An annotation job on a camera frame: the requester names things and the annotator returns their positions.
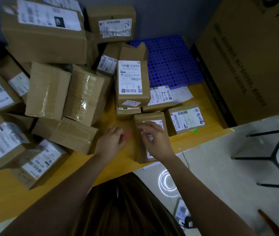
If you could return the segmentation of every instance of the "person's right hand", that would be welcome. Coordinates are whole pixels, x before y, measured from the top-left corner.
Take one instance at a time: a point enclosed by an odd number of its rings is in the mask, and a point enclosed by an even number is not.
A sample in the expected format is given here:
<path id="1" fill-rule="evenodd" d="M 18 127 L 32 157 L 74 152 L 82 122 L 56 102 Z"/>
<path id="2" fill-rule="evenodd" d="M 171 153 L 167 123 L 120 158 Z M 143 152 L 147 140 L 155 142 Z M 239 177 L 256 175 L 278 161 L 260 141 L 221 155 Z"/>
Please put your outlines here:
<path id="1" fill-rule="evenodd" d="M 142 129 L 141 135 L 147 151 L 158 161 L 163 162 L 175 156 L 168 134 L 155 122 L 143 122 L 138 128 Z M 153 136 L 153 140 L 148 139 L 147 133 Z"/>

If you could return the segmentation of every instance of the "yellow wooden tabletop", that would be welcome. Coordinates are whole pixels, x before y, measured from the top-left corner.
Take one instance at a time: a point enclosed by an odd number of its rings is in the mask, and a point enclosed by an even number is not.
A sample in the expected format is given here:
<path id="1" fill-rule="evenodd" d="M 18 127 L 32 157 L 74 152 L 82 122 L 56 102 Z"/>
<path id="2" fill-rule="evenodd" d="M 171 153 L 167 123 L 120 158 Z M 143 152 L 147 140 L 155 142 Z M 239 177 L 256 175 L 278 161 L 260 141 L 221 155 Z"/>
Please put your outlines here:
<path id="1" fill-rule="evenodd" d="M 223 129 L 201 84 L 191 85 L 189 89 L 194 98 L 183 104 L 197 102 L 204 118 L 205 126 L 200 128 L 198 133 L 192 131 L 183 135 L 170 137 L 170 142 L 175 153 L 185 151 L 233 132 L 231 129 Z M 121 126 L 125 131 L 133 133 L 132 121 L 121 122 L 116 120 L 113 93 L 108 99 L 102 119 L 96 123 L 95 127 L 103 131 L 114 125 Z M 98 176 L 94 185 L 101 184 L 148 165 L 138 164 L 133 160 L 136 151 L 136 140 L 130 137 L 118 156 Z M 43 186 L 33 190 L 26 190 L 23 185 L 10 174 L 9 170 L 0 170 L 0 222 L 18 216 L 36 200 L 41 198 L 63 179 L 82 166 L 90 157 L 91 155 L 86 156 L 79 152 L 74 152 Z"/>

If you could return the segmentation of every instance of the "blue plastic crate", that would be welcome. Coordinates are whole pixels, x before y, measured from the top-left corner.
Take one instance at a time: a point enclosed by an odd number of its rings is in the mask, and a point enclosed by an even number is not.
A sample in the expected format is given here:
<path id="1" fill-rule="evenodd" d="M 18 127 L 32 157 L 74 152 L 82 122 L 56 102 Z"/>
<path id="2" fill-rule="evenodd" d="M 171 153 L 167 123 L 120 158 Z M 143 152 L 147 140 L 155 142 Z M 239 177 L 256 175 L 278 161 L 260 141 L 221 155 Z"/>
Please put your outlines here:
<path id="1" fill-rule="evenodd" d="M 198 84 L 203 77 L 180 35 L 131 40 L 138 47 L 144 42 L 148 51 L 148 74 L 150 87 L 169 85 L 170 89 Z"/>

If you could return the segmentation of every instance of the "black chair leg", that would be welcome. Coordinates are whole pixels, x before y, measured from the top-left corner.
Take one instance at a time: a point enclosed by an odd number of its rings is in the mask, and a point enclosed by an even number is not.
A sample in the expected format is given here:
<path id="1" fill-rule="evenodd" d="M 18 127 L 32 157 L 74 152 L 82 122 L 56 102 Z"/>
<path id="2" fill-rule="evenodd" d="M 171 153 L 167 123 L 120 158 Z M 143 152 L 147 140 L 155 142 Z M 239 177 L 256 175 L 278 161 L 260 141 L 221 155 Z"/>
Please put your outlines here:
<path id="1" fill-rule="evenodd" d="M 256 184 L 257 184 L 258 186 L 279 188 L 279 185 L 273 185 L 273 184 L 260 184 L 260 183 L 256 183 Z"/>
<path id="2" fill-rule="evenodd" d="M 262 136 L 262 135 L 268 135 L 268 134 L 274 134 L 274 133 L 279 133 L 279 130 L 250 134 L 250 135 L 246 135 L 246 137 L 256 137 L 256 136 Z"/>
<path id="3" fill-rule="evenodd" d="M 271 160 L 271 157 L 232 157 L 232 160 Z"/>

